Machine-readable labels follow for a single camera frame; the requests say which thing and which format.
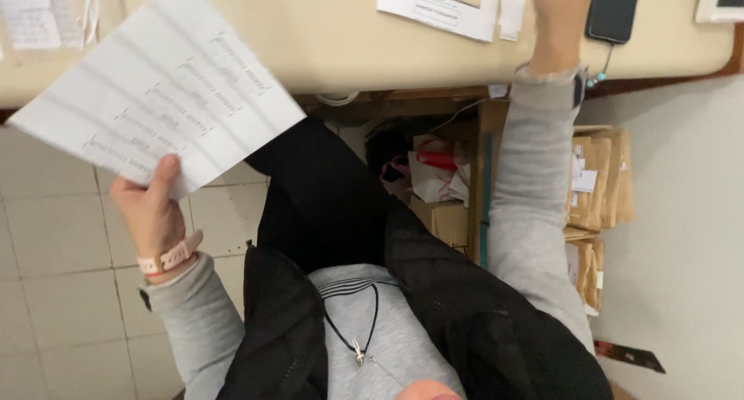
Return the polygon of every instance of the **wall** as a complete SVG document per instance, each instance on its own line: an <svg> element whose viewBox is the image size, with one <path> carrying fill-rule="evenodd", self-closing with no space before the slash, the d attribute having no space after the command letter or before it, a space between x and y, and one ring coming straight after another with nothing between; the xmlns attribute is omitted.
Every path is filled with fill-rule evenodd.
<svg viewBox="0 0 744 400"><path fill-rule="evenodd" d="M601 360L640 400L744 395L744 75L587 101L632 136L637 220L603 234L595 337L653 350L667 375Z"/></svg>

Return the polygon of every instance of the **black phone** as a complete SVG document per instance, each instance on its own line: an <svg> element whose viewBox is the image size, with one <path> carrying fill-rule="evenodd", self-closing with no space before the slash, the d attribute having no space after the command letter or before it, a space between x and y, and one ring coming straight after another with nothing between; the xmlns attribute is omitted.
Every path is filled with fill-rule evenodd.
<svg viewBox="0 0 744 400"><path fill-rule="evenodd" d="M591 40L625 44L630 40L638 0L591 0L584 34Z"/></svg>

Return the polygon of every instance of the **tiled floor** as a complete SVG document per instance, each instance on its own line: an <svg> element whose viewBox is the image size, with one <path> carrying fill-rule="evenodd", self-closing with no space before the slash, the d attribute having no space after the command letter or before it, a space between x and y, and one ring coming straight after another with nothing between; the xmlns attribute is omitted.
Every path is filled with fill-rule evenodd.
<svg viewBox="0 0 744 400"><path fill-rule="evenodd" d="M340 136L362 156L368 129ZM142 278L111 180L0 128L0 398L159 400L181 389L163 325L136 291ZM266 189L265 176L240 164L181 201L241 314L242 255Z"/></svg>

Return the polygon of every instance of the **desk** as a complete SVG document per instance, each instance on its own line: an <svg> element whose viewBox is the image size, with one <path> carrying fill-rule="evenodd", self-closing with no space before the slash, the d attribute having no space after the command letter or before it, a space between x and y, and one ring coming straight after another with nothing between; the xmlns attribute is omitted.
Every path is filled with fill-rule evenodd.
<svg viewBox="0 0 744 400"><path fill-rule="evenodd" d="M77 0L82 10L83 0ZM105 37L146 0L103 0ZM376 11L376 0L211 0L292 93L404 90L506 83L535 44L527 3L517 43L479 43ZM732 24L695 24L697 0L638 0L627 45L616 48L609 78L707 74L731 56ZM31 100L79 52L13 52L0 32L0 107ZM600 70L608 46L585 41L582 59Z"/></svg>

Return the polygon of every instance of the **wristwatch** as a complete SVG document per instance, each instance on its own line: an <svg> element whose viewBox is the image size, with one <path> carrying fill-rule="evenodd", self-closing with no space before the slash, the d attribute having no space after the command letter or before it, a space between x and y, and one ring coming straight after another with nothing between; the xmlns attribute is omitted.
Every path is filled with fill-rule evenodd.
<svg viewBox="0 0 744 400"><path fill-rule="evenodd" d="M204 233L201 230L197 230L188 238L176 244L176 247L173 247L167 253L157 258L141 258L137 256L140 271L145 276L158 276L170 271L190 259L196 248L202 243L202 240L204 240Z"/></svg>

